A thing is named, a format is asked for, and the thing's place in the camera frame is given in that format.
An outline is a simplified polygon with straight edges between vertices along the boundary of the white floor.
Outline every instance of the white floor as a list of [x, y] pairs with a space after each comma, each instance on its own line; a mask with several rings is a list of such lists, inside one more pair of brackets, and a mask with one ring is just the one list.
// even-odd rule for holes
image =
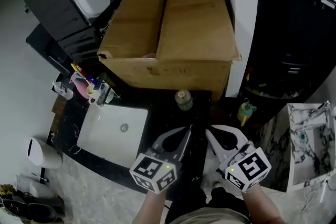
[[[210, 167], [215, 163], [208, 151], [203, 188], [210, 192], [210, 181], [219, 180]], [[50, 187], [65, 200], [65, 224], [68, 223], [131, 223], [142, 202], [144, 194], [125, 188], [83, 167], [67, 156], [59, 170], [47, 171]], [[336, 177], [329, 182], [336, 188]], [[239, 190], [224, 182], [225, 189], [241, 198]], [[264, 188], [267, 196], [277, 205], [287, 223], [328, 224], [336, 214], [336, 191], [326, 188], [322, 203], [319, 202], [322, 189], [312, 186], [292, 193], [282, 193]], [[167, 209], [164, 209], [162, 223]]]

